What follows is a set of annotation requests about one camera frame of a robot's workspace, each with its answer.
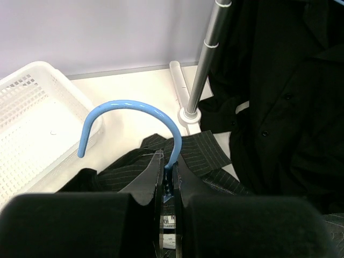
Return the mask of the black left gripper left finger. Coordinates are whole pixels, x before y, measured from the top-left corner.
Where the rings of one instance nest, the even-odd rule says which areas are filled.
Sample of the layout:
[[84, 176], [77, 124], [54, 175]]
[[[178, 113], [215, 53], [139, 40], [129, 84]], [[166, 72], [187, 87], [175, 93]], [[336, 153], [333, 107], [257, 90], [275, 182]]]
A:
[[1, 257], [161, 257], [162, 151], [120, 192], [30, 193], [1, 212]]

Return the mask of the dark pinstriped shirt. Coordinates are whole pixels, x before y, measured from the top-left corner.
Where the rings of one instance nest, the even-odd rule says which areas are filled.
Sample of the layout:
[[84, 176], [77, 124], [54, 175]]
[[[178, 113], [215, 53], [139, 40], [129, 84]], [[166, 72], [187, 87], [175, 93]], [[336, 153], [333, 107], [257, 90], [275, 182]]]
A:
[[[173, 139], [153, 134], [143, 139], [141, 146], [129, 151], [98, 173], [83, 168], [62, 188], [62, 192], [118, 192], [131, 183], [149, 164], [153, 154], [162, 150], [164, 159], [169, 160]], [[231, 164], [209, 131], [183, 137], [181, 155], [190, 170], [211, 189], [230, 196], [253, 195], [223, 167]]]

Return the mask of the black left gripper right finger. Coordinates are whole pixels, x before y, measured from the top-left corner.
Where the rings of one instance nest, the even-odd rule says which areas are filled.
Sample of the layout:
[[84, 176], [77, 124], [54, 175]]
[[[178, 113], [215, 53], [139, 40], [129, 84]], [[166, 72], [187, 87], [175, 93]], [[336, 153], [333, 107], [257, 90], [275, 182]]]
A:
[[171, 176], [177, 257], [338, 257], [320, 214], [302, 199], [215, 191], [183, 160]]

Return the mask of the light blue hanger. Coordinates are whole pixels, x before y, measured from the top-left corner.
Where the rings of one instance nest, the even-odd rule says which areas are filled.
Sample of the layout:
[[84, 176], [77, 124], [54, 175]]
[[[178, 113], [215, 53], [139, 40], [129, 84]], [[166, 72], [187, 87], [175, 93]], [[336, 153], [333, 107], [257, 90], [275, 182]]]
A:
[[133, 100], [115, 100], [103, 103], [92, 109], [86, 116], [77, 157], [82, 159], [87, 148], [90, 147], [90, 138], [95, 135], [95, 122], [101, 118], [112, 119], [106, 123], [105, 138], [109, 142], [104, 146], [104, 153], [114, 151], [123, 154], [125, 149], [139, 144], [148, 133], [157, 133], [165, 130], [173, 140], [173, 148], [168, 161], [163, 166], [163, 199], [166, 203], [173, 197], [173, 184], [171, 179], [173, 165], [177, 162], [182, 148], [182, 136], [176, 123], [163, 111], [147, 103]]

